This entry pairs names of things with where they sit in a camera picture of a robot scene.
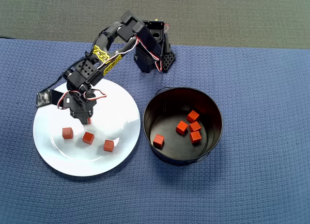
cable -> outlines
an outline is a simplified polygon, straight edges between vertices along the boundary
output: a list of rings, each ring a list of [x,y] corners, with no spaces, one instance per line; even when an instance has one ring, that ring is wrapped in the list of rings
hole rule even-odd
[[[87,100],[97,100],[97,99],[101,99],[101,98],[107,97],[107,95],[104,94],[102,91],[100,91],[100,93],[102,94],[102,96],[100,96],[100,97],[87,98],[87,97],[85,96],[86,92],[84,92],[83,96],[84,96],[84,98],[87,99]]]
[[[0,38],[4,38],[4,39],[16,39],[16,38],[10,37],[10,36],[0,36]]]
[[[137,37],[137,39],[139,40],[139,42],[141,43],[141,45],[143,46],[143,48],[145,48],[145,50],[148,51],[148,53],[152,56],[152,58],[154,58],[156,61],[159,61],[159,58],[158,58],[155,54],[153,54],[152,52],[150,52],[150,51],[146,48],[146,46],[144,45],[144,43],[142,42],[142,40],[141,40],[139,37]]]
[[[168,31],[170,25],[169,24],[165,24],[165,26],[167,26],[168,28],[166,30],[164,30],[164,32]]]
[[[94,49],[94,47],[95,47],[95,44],[96,44],[97,40],[98,40],[99,37],[102,35],[102,32],[104,32],[104,31],[107,30],[107,29],[108,29],[108,28],[105,28],[104,30],[102,30],[102,31],[98,34],[97,38],[96,38],[96,39],[94,40],[94,42],[93,42],[92,49],[91,49],[89,55],[92,55],[93,49]],[[62,79],[62,77],[64,76],[64,74],[65,74],[68,70],[70,70],[73,66],[75,66],[76,64],[78,64],[78,63],[84,61],[84,62],[83,62],[83,65],[82,65],[82,66],[84,66],[84,63],[85,63],[85,61],[86,61],[87,59],[88,59],[88,57],[81,58],[80,60],[78,60],[78,61],[76,61],[75,63],[73,63],[72,65],[70,65],[64,72],[62,72],[62,74],[58,77],[58,79],[57,79],[54,83],[52,83],[51,85],[49,85],[47,88],[43,89],[43,90],[40,91],[40,92],[44,92],[44,91],[46,91],[48,88],[50,88],[50,87],[54,86],[56,83],[58,83],[58,82]]]
[[[52,84],[49,85],[47,88],[45,88],[45,89],[43,89],[42,91],[40,91],[40,93],[41,93],[41,92],[44,92],[44,91],[46,91],[48,88],[54,86],[56,83],[58,83],[58,82],[62,79],[63,75],[64,75],[68,70],[70,70],[73,66],[75,66],[75,65],[78,64],[79,62],[82,62],[82,61],[84,61],[84,60],[86,60],[86,59],[88,59],[88,58],[87,58],[87,57],[81,58],[80,60],[77,60],[75,63],[73,63],[72,65],[70,65],[64,72],[62,72],[62,74],[58,77],[58,79],[57,79],[54,83],[52,83]]]
[[[125,51],[125,52],[117,53],[117,54],[115,54],[113,57],[110,57],[109,59],[105,60],[99,67],[97,67],[97,70],[99,70],[101,67],[104,66],[104,64],[106,64],[107,62],[113,60],[113,59],[114,59],[115,57],[117,57],[118,55],[120,55],[120,54],[127,54],[128,52],[132,51],[132,50],[137,46],[138,43],[139,43],[139,41],[138,41],[138,38],[137,38],[135,44],[133,45],[133,47],[132,47],[131,49],[129,49],[129,50]]]
[[[156,68],[157,68],[157,70],[158,70],[159,72],[161,72],[161,71],[163,70],[163,63],[162,63],[162,61],[160,61],[160,69],[159,69],[159,67],[158,67],[156,61],[155,61],[155,65],[156,65]]]
[[[67,91],[67,92],[65,92],[65,93],[60,97],[60,99],[59,99],[58,102],[57,102],[57,109],[60,109],[59,105],[60,105],[61,101],[62,101],[63,98],[66,96],[66,94],[68,94],[69,92],[75,92],[75,93],[78,93],[79,95],[81,95],[81,93],[78,92],[78,91]]]

white plate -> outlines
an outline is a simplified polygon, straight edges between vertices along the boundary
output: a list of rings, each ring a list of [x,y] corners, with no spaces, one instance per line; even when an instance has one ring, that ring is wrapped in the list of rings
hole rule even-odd
[[[109,80],[96,86],[106,98],[97,100],[92,123],[82,125],[69,109],[55,105],[38,109],[33,123],[33,138],[41,157],[51,167],[72,176],[93,176],[116,167],[135,147],[140,133],[140,114],[131,95]],[[65,92],[66,83],[56,88]],[[73,129],[73,139],[63,139],[62,128]],[[94,134],[93,144],[82,141],[85,132]],[[103,150],[105,140],[114,141],[113,152]]]

black metal bucket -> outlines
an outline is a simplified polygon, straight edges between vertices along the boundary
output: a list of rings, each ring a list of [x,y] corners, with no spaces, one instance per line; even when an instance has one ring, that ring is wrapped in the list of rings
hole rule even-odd
[[[186,87],[167,88],[146,106],[143,115],[143,129],[153,152],[163,161],[174,165],[187,165],[206,158],[217,145],[223,130],[223,120],[216,103],[205,93]],[[182,120],[195,110],[201,126],[201,141],[193,145],[190,132],[178,134],[175,129]],[[152,142],[155,135],[165,137],[162,149]]]

gray floor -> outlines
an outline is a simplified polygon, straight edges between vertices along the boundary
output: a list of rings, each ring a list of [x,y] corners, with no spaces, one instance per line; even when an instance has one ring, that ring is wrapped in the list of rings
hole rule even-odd
[[[310,48],[310,0],[0,0],[0,35],[91,42],[127,10],[175,45]]]

yellow label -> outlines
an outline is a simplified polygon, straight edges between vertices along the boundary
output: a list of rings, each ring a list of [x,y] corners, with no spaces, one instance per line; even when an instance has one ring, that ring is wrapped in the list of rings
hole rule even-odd
[[[96,45],[93,48],[93,53],[96,54],[99,60],[103,63],[110,58],[106,52],[102,51],[99,46]]]
[[[118,55],[117,58],[113,62],[111,62],[110,65],[108,65],[106,69],[103,71],[103,76],[105,76],[121,59],[122,56]]]

